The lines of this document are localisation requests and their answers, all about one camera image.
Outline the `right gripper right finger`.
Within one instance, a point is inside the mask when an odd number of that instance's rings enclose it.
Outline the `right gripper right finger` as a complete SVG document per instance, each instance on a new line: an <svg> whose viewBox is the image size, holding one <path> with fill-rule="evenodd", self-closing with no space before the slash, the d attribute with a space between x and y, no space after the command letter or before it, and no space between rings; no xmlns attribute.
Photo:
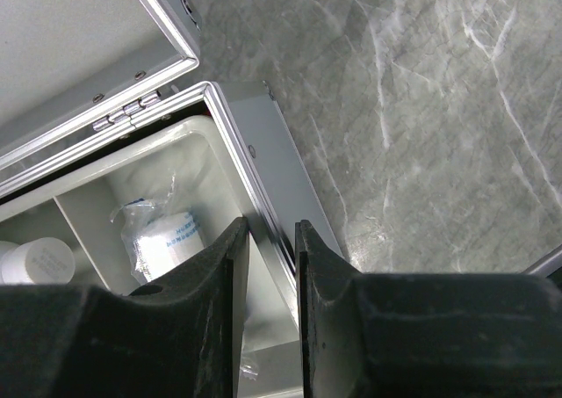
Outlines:
<svg viewBox="0 0 562 398"><path fill-rule="evenodd" d="M295 227L307 397L558 397L561 292L527 274L363 273Z"/></svg>

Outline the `grey metal case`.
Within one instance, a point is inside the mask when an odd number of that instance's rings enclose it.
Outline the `grey metal case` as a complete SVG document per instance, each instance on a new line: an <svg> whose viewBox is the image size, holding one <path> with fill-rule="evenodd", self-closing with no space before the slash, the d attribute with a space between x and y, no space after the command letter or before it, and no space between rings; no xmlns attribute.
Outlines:
<svg viewBox="0 0 562 398"><path fill-rule="evenodd" d="M186 106L203 103L268 231L266 262L285 304L298 311L294 229L310 221L338 247L277 100L265 82L183 87L200 63L202 21L190 0L137 0L161 32L93 76L1 125L1 193L9 195Z"/></svg>

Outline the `white blue tube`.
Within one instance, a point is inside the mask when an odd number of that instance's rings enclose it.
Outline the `white blue tube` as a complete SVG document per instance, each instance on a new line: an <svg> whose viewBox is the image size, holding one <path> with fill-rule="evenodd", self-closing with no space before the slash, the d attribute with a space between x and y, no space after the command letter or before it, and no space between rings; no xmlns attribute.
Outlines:
<svg viewBox="0 0 562 398"><path fill-rule="evenodd" d="M192 173L136 167L108 177L125 218L121 239L140 283L161 277L218 239L240 216L222 170Z"/></svg>

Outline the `grey plastic divided tray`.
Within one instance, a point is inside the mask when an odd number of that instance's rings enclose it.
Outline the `grey plastic divided tray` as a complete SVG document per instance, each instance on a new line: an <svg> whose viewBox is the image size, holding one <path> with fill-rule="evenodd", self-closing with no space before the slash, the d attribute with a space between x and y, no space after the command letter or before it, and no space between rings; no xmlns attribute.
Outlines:
<svg viewBox="0 0 562 398"><path fill-rule="evenodd" d="M277 251L215 122L189 117L102 155L1 207L1 249L65 242L74 282L132 292L216 240L236 217L250 222L241 397L299 397L298 330L271 271Z"/></svg>

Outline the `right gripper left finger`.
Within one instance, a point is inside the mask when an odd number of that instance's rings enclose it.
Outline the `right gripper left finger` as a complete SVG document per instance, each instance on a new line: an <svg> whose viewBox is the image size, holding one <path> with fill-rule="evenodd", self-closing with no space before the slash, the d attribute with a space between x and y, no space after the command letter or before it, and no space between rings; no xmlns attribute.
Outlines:
<svg viewBox="0 0 562 398"><path fill-rule="evenodd" d="M127 296L94 285L3 286L4 397L233 397L249 224Z"/></svg>

